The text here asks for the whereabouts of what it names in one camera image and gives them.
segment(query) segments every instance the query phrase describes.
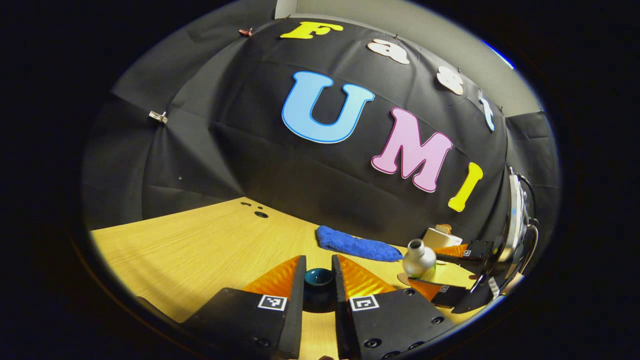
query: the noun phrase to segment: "blue towel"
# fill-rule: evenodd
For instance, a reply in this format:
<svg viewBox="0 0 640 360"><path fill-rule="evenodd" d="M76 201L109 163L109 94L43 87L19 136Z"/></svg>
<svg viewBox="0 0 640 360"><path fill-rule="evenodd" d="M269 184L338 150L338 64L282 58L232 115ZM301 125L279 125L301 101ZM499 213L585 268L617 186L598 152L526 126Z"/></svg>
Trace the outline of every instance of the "blue towel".
<svg viewBox="0 0 640 360"><path fill-rule="evenodd" d="M398 261L403 256L395 247L381 241L358 239L349 234L320 226L316 230L320 247L326 250L343 252L360 258L378 261Z"/></svg>

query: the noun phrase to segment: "pink letter m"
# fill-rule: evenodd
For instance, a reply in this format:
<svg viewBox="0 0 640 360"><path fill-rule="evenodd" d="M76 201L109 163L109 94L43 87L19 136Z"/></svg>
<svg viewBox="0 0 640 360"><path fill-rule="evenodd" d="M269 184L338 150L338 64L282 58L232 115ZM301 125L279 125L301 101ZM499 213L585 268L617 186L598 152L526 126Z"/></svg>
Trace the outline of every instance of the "pink letter m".
<svg viewBox="0 0 640 360"><path fill-rule="evenodd" d="M422 170L413 177L413 183L426 192L434 192L444 158L447 156L447 151L453 147L451 140L443 133L435 133L420 145L418 119L401 108L391 109L391 114L396 123L391 130L385 149L382 150L382 154L371 159L371 165L384 173L394 174L398 169L396 158L402 150L403 179L409 177L424 163Z"/></svg>

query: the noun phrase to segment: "letter u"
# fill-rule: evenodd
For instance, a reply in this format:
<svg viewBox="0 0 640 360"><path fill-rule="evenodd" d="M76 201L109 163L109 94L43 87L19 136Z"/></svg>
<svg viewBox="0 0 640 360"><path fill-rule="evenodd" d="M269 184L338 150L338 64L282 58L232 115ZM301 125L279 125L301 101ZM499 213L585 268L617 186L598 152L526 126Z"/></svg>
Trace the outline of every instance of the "letter u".
<svg viewBox="0 0 640 360"><path fill-rule="evenodd" d="M296 83L282 108L282 120L294 134L319 143L337 143L348 138L358 124L362 108L375 95L369 90L354 84L345 84L342 89L347 93L342 111L333 124L321 124L312 116L311 111L322 89L332 86L328 76L311 71L298 71L293 74Z"/></svg>

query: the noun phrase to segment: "yellow letter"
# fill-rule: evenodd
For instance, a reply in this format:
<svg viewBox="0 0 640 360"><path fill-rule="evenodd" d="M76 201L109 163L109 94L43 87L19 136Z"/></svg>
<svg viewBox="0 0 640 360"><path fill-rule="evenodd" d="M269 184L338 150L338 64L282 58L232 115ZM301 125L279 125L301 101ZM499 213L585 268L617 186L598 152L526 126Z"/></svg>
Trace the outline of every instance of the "yellow letter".
<svg viewBox="0 0 640 360"><path fill-rule="evenodd" d="M478 180L482 179L482 175L482 169L476 163L469 163L469 174L456 196L449 200L449 207L458 213L463 211L469 195L476 187Z"/></svg>
<svg viewBox="0 0 640 360"><path fill-rule="evenodd" d="M303 21L300 26L293 29L292 32L280 35L281 38L313 38L311 33L316 35L324 35L329 30L342 31L344 28L340 25L325 24L322 22Z"/></svg>

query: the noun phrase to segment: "gray wall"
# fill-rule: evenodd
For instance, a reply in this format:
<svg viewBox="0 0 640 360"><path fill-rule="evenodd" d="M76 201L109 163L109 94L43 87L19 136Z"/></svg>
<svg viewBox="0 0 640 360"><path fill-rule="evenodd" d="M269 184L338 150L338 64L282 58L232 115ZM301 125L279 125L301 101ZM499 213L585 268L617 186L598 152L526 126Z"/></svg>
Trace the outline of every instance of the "gray wall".
<svg viewBox="0 0 640 360"><path fill-rule="evenodd" d="M539 100L480 39L430 10L403 0L279 0L276 18L354 20L412 41L460 69L483 89L506 116L539 111Z"/></svg>

